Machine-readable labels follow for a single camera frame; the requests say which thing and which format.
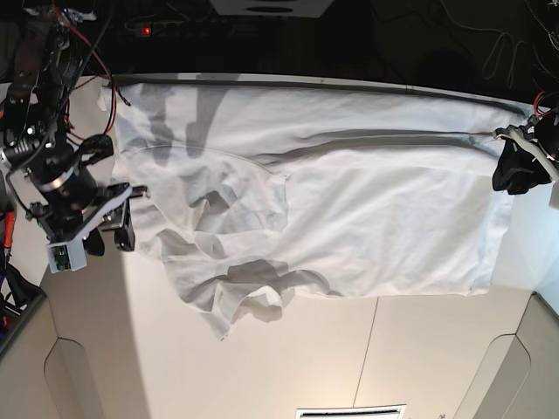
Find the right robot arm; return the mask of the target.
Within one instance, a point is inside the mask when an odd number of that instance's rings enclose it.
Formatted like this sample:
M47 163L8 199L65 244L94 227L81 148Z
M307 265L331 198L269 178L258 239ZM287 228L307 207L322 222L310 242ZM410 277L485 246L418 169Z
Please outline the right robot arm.
M89 167L114 154L109 132L116 121L119 89L102 61L99 44L115 14L114 2L102 11L95 38L88 38L70 15L76 9L51 2L38 6L23 22L11 63L12 77L3 101L1 158L5 181L23 172L42 201L17 200L24 216L45 233L55 258L101 256L100 234L111 231L120 251L135 248L130 202L147 193L127 182L99 185ZM104 128L75 144L71 139L71 96L90 61L106 74L109 117Z

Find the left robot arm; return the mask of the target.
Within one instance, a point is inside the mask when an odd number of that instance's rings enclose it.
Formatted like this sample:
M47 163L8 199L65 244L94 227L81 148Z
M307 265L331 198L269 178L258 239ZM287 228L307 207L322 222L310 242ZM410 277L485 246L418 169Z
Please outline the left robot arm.
M541 103L558 92L539 92L525 124L498 128L496 140L505 142L493 172L495 191L524 195L540 185L558 184L558 107L541 110Z

